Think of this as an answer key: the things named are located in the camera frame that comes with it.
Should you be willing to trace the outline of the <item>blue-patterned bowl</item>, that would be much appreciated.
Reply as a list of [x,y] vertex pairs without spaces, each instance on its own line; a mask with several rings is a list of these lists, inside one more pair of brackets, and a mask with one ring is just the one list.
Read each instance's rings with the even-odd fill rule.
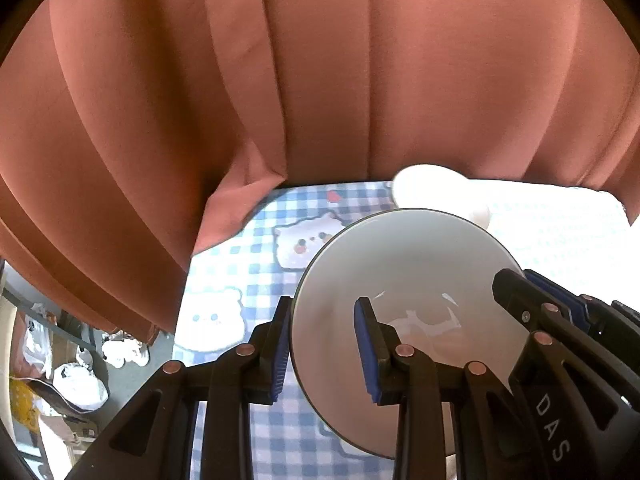
[[398,208],[424,208],[454,214],[487,230],[488,200],[463,174],[437,165],[413,165],[393,178],[392,200]]
[[505,382],[527,332],[492,294],[521,267],[468,220],[428,209],[372,214],[332,237],[300,280],[291,328],[295,374],[322,422],[357,451],[395,455],[398,409],[373,403],[354,327],[357,299],[437,363],[480,361]]

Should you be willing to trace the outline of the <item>blue checkered bear tablecloth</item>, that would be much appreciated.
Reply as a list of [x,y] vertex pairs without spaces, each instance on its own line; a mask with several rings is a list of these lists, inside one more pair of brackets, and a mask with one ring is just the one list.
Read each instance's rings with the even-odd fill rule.
[[[284,188],[270,193],[234,237],[195,255],[182,296],[172,356],[187,366],[218,359],[268,322],[278,300],[294,295],[311,258],[289,263],[277,236],[298,222],[336,230],[392,208],[390,182]],[[257,479],[389,479],[393,463],[337,437],[317,416],[294,372],[273,406],[250,409]]]

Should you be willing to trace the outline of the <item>orange pleated curtain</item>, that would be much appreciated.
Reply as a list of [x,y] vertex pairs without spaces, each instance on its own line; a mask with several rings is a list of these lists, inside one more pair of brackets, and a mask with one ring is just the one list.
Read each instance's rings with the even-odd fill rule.
[[603,0],[1,0],[1,253],[150,341],[283,183],[439,164],[636,218],[638,50]]

